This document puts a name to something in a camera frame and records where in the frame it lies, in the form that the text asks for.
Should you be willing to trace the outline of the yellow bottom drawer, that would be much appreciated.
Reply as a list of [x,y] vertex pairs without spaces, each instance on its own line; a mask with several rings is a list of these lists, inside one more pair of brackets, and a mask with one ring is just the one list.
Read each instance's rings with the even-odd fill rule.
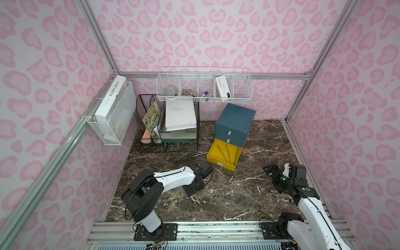
[[207,161],[228,170],[235,171],[242,148],[215,139],[208,154]]

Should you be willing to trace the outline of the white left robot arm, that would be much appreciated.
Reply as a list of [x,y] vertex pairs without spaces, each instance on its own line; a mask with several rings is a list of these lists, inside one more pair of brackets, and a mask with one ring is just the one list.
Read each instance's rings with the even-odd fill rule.
[[141,171],[121,193],[125,212],[130,214],[127,220],[139,222],[150,234],[162,229],[162,221],[154,210],[162,194],[182,187],[188,197],[198,193],[211,179],[213,167],[209,163],[184,165],[163,173],[154,173],[149,169]]

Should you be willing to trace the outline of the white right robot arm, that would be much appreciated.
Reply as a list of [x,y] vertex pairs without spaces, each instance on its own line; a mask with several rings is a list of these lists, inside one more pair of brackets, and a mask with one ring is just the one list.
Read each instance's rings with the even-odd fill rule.
[[282,213],[265,232],[273,232],[301,250],[349,250],[324,210],[317,191],[308,185],[306,167],[287,163],[263,168],[279,193],[289,195],[302,214]]

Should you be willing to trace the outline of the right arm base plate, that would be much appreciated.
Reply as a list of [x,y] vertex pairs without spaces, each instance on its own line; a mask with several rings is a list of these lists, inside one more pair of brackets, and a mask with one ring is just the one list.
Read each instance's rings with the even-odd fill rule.
[[260,222],[259,227],[264,240],[292,240],[287,233],[281,232],[276,222]]

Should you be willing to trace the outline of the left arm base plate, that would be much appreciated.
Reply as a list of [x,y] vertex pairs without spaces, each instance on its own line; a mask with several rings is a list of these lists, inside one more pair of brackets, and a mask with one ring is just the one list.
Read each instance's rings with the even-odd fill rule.
[[142,224],[138,224],[134,231],[134,241],[175,241],[178,224],[162,223],[154,232],[149,232]]

